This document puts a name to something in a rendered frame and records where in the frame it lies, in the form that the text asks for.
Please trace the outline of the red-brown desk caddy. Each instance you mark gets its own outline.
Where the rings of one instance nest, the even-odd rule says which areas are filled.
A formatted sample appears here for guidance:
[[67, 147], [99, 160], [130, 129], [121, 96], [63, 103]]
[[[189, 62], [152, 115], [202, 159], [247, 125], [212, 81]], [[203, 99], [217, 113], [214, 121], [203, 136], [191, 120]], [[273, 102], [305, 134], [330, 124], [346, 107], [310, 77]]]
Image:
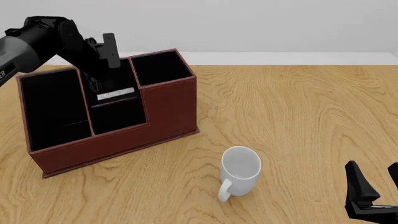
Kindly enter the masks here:
[[199, 131], [197, 78], [178, 50], [124, 57], [134, 92], [96, 101], [77, 68], [19, 75], [27, 152], [51, 177]]

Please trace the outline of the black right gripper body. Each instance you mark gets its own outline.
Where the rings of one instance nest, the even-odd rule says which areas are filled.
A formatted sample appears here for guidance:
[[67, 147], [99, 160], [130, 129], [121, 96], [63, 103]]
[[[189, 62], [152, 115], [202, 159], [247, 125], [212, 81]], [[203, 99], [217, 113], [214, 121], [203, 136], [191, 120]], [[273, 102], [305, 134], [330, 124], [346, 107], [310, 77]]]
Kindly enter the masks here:
[[348, 217], [355, 220], [398, 220], [398, 206], [373, 205], [372, 202], [357, 202], [346, 199]]

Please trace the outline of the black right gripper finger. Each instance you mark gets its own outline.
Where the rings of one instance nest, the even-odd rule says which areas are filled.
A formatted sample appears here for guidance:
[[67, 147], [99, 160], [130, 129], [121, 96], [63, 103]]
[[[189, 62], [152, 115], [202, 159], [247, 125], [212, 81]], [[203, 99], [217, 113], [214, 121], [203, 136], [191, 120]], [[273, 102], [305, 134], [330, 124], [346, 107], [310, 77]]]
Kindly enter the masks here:
[[391, 164], [388, 168], [389, 175], [393, 180], [394, 184], [398, 188], [398, 162]]
[[349, 161], [345, 165], [345, 171], [348, 184], [346, 204], [353, 202], [360, 206], [372, 206], [380, 195], [365, 179], [357, 163]]

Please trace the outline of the book with white page edge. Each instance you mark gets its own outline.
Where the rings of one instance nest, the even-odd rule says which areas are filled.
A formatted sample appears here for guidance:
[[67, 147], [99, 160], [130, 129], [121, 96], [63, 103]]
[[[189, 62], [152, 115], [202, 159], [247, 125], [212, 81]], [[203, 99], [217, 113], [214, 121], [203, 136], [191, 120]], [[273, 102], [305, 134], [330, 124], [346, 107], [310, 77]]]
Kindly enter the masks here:
[[125, 88], [125, 89], [119, 89], [116, 91], [102, 93], [102, 94], [96, 95], [96, 98], [98, 101], [101, 101], [101, 100], [107, 100], [109, 98], [115, 98], [118, 96], [128, 95], [128, 94], [134, 93], [134, 92], [135, 92], [135, 89], [133, 87], [129, 87], [129, 88]]

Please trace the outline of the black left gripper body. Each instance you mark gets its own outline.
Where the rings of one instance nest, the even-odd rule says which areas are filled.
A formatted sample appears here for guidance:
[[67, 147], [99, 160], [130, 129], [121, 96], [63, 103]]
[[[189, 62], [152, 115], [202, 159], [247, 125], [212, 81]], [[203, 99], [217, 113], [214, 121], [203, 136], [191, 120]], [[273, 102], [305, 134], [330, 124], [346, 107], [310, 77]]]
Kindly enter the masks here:
[[114, 89], [113, 80], [97, 80], [89, 78], [90, 90], [95, 94], [109, 93]]

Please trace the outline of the white ceramic mug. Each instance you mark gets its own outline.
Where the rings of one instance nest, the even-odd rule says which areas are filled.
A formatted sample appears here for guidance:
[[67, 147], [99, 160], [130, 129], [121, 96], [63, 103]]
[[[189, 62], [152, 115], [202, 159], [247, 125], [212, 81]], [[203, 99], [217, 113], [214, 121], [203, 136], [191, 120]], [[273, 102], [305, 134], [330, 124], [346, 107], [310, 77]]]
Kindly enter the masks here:
[[261, 168], [261, 159], [252, 149], [243, 146], [227, 149], [221, 157], [218, 199], [225, 202], [232, 195], [248, 194], [254, 188]]

